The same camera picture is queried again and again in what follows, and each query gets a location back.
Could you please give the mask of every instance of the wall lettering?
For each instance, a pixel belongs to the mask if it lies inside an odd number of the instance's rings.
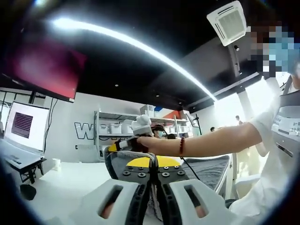
[[[74,123],[78,139],[94,140],[94,124]]]

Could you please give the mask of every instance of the white device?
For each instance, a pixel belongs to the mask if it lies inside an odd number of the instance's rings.
[[[5,128],[1,152],[17,168],[44,156],[44,135],[49,109],[13,102]]]
[[[147,115],[141,115],[136,117],[136,121],[133,121],[131,126],[134,135],[152,135],[151,119]]]
[[[218,8],[209,13],[206,18],[224,46],[233,43],[246,34],[246,19],[239,1],[233,1]]]

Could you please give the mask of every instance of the white plastic housing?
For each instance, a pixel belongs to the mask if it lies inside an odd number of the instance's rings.
[[[246,19],[239,1],[233,1],[218,8],[209,13],[206,18],[224,46],[231,44],[246,34]]]

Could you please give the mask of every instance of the ceiling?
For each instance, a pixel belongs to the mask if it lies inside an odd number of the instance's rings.
[[[38,27],[85,54],[88,59],[78,92],[191,112],[213,104],[190,80],[134,46],[90,31],[58,31],[47,23],[62,16],[143,42],[185,68],[219,99],[260,79],[253,75],[255,62],[248,60],[251,38],[245,36],[223,47],[206,19],[209,12],[229,0],[44,0],[43,6],[30,7],[26,2],[30,1],[1,3],[6,9],[2,18],[6,35],[1,40],[7,43],[10,34],[22,27]],[[238,52],[233,51],[234,45],[240,48]],[[0,85],[20,88],[4,77],[0,77]]]

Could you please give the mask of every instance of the hand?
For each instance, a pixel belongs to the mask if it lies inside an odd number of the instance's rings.
[[[103,212],[101,213],[101,217],[104,218],[104,219],[108,219],[109,218],[109,215],[111,214],[111,211],[113,209],[113,203],[108,205],[104,210]],[[201,206],[197,206],[195,208],[196,210],[196,213],[198,215],[199,218],[203,218],[206,216],[206,213],[204,212],[204,209],[201,207]]]

